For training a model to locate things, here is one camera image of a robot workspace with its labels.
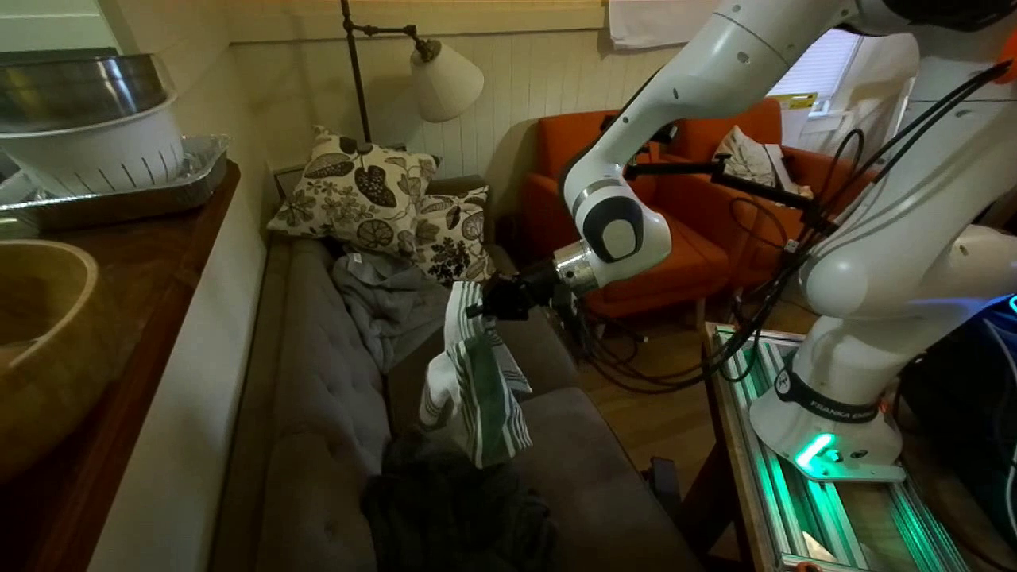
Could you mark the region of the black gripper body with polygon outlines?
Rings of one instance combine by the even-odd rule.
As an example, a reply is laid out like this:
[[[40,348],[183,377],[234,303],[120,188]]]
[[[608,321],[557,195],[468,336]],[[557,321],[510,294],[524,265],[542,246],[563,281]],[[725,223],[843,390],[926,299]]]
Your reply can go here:
[[[499,321],[524,321],[538,304],[569,307],[574,290],[557,273],[549,259],[532,265],[511,276],[482,282],[479,312]]]

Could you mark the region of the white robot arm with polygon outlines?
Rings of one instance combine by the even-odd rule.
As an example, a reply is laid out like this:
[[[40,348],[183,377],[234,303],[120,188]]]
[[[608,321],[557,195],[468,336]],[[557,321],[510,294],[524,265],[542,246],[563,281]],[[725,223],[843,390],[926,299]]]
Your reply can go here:
[[[837,24],[909,31],[941,94],[878,170],[847,181],[837,226],[793,253],[818,321],[749,402],[749,426],[811,480],[901,483],[904,435],[885,393],[909,358],[1013,290],[1013,238],[978,213],[1013,192],[1017,105],[972,97],[1013,77],[1013,0],[725,0],[569,166],[563,206],[579,238],[485,285],[482,307],[518,319],[661,265],[671,230],[632,195],[627,162],[671,121],[746,112]]]

